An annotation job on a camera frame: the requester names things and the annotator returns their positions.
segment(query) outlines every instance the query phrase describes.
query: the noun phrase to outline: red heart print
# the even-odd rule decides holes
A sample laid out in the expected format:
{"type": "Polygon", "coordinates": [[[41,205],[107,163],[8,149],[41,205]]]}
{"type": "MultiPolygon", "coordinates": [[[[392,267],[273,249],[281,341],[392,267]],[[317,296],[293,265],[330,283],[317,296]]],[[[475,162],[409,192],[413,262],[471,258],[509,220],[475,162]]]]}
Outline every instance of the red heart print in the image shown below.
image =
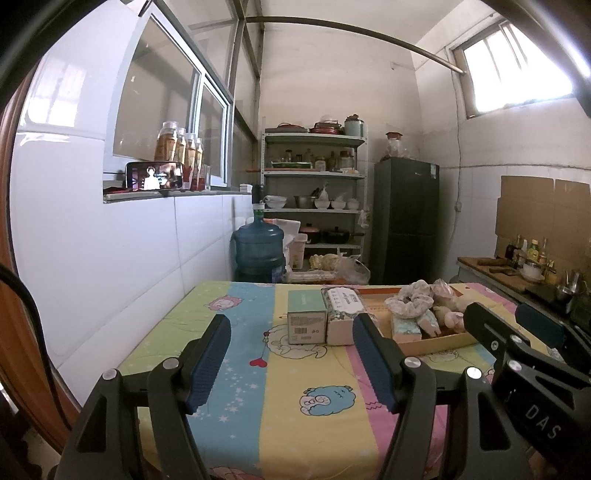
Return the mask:
{"type": "Polygon", "coordinates": [[[262,358],[257,358],[256,360],[251,360],[250,364],[251,364],[251,367],[265,368],[267,366],[267,362],[265,362],[262,358]]]}

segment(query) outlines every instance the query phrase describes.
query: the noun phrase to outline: ceiling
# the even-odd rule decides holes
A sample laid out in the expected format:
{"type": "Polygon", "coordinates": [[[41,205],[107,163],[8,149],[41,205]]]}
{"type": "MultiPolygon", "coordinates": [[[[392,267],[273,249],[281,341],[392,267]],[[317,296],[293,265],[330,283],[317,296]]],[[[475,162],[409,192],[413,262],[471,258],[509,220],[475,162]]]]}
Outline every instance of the ceiling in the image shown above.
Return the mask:
{"type": "Polygon", "coordinates": [[[462,0],[262,0],[267,16],[307,17],[375,30],[415,44],[462,0]]]}

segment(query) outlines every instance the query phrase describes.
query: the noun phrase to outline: cartoon tablecloth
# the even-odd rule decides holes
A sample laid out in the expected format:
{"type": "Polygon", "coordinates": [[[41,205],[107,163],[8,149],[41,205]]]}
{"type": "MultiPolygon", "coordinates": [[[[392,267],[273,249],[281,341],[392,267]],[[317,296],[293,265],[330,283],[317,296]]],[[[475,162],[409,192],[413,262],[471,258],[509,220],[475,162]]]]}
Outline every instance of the cartoon tablecloth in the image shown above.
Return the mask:
{"type": "MultiPolygon", "coordinates": [[[[515,306],[479,284],[454,287],[515,324],[515,306]]],[[[154,368],[199,338],[215,313],[232,325],[232,341],[207,404],[189,417],[205,464],[229,480],[374,478],[397,416],[378,403],[354,346],[289,345],[287,293],[294,286],[208,281],[153,328],[119,369],[154,368]]],[[[532,338],[532,346],[545,346],[532,338]]],[[[481,345],[423,357],[434,368],[474,365],[492,375],[481,345]]],[[[438,407],[427,473],[438,468],[446,407],[438,407]]],[[[144,455],[158,466],[147,408],[139,410],[144,455]]]]}

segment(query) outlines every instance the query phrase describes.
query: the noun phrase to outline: electrical cable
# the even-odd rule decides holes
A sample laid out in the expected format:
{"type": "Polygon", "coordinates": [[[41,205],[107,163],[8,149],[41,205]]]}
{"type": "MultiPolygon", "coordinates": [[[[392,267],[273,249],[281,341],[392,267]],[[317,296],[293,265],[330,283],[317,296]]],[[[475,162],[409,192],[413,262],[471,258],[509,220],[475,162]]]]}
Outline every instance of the electrical cable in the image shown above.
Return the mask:
{"type": "Polygon", "coordinates": [[[31,292],[29,292],[29,290],[21,281],[21,279],[18,278],[12,271],[10,271],[6,266],[2,265],[1,263],[0,281],[6,284],[8,288],[10,288],[18,296],[19,299],[21,299],[22,304],[24,305],[25,310],[29,315],[31,323],[33,324],[33,333],[35,334],[35,339],[37,340],[37,346],[39,348],[39,354],[41,356],[43,371],[45,373],[47,384],[49,385],[49,390],[51,392],[51,397],[53,398],[53,403],[64,425],[68,428],[68,430],[72,430],[72,425],[66,417],[66,414],[61,406],[60,398],[57,394],[57,382],[51,370],[50,359],[47,353],[47,346],[45,343],[45,336],[43,335],[43,326],[41,325],[41,317],[39,315],[39,310],[37,310],[35,300],[33,300],[31,292]]]}
{"type": "MultiPolygon", "coordinates": [[[[447,61],[450,61],[447,50],[444,49],[444,52],[445,52],[445,56],[447,58],[447,61]]],[[[462,190],[462,145],[460,143],[460,102],[459,102],[455,78],[453,76],[453,71],[452,71],[452,86],[453,86],[454,95],[456,97],[457,149],[458,149],[458,153],[459,153],[459,162],[458,162],[458,167],[457,167],[457,199],[456,199],[456,204],[454,205],[454,210],[456,212],[456,215],[453,220],[452,234],[449,237],[449,242],[447,243],[447,247],[444,251],[445,255],[447,255],[447,253],[449,253],[449,249],[452,246],[453,239],[456,236],[457,222],[460,218],[460,212],[458,210],[456,210],[456,207],[460,203],[460,194],[461,194],[461,190],[462,190]]]]}

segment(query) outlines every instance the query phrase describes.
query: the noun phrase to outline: shelving unit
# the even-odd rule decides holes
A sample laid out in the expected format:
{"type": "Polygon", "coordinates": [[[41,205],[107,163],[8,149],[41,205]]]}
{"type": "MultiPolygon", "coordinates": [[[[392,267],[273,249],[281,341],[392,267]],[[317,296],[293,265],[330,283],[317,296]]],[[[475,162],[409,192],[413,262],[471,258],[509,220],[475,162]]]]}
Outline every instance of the shelving unit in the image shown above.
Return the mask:
{"type": "MultiPolygon", "coordinates": [[[[261,138],[261,185],[265,187],[265,194],[269,194],[269,186],[266,185],[268,181],[272,182],[285,182],[288,180],[289,187],[286,189],[291,190],[298,190],[301,193],[293,193],[293,194],[307,194],[306,192],[310,192],[313,190],[311,187],[310,182],[312,179],[316,179],[316,183],[318,180],[326,180],[329,182],[329,194],[336,194],[335,188],[332,188],[332,185],[337,185],[338,183],[334,183],[335,181],[352,181],[352,184],[347,189],[349,192],[351,191],[351,185],[353,190],[353,196],[357,198],[361,204],[361,210],[333,210],[333,209],[298,209],[298,208],[282,208],[282,209],[265,209],[265,213],[269,215],[273,215],[273,217],[280,216],[279,214],[285,213],[288,214],[288,217],[291,219],[298,219],[303,220],[304,218],[310,219],[307,215],[309,214],[318,214],[322,213],[323,216],[319,217],[318,220],[320,223],[331,224],[331,222],[327,219],[330,217],[325,217],[325,215],[331,214],[344,214],[348,213],[349,216],[339,215],[335,217],[336,219],[340,219],[335,221],[335,223],[341,223],[346,221],[345,225],[346,228],[349,229],[348,225],[350,225],[350,231],[359,232],[361,231],[357,226],[357,220],[359,215],[362,211],[366,208],[367,205],[367,186],[366,186],[366,178],[367,178],[367,165],[368,165],[368,144],[367,144],[367,137],[349,137],[347,135],[323,135],[323,134],[310,134],[310,133],[273,133],[273,134],[263,134],[261,138]],[[308,147],[313,149],[314,146],[320,147],[321,150],[338,150],[343,148],[353,148],[355,150],[355,157],[357,159],[357,169],[359,171],[358,174],[351,174],[351,173],[338,173],[338,172],[321,172],[321,171],[310,171],[310,170],[265,170],[265,160],[267,159],[267,152],[268,147],[272,145],[285,145],[286,148],[290,148],[291,146],[296,147],[294,149],[295,152],[298,152],[298,147],[300,150],[305,150],[308,147]]],[[[281,190],[279,188],[279,183],[271,184],[271,187],[275,190],[281,190]]],[[[289,197],[289,201],[292,197],[288,194],[284,194],[284,196],[289,197]]],[[[347,243],[347,244],[327,244],[327,243],[318,243],[318,244],[308,244],[306,245],[307,250],[336,250],[338,248],[342,250],[359,250],[361,255],[363,255],[363,247],[364,247],[364,236],[361,237],[359,243],[347,243]]]]}

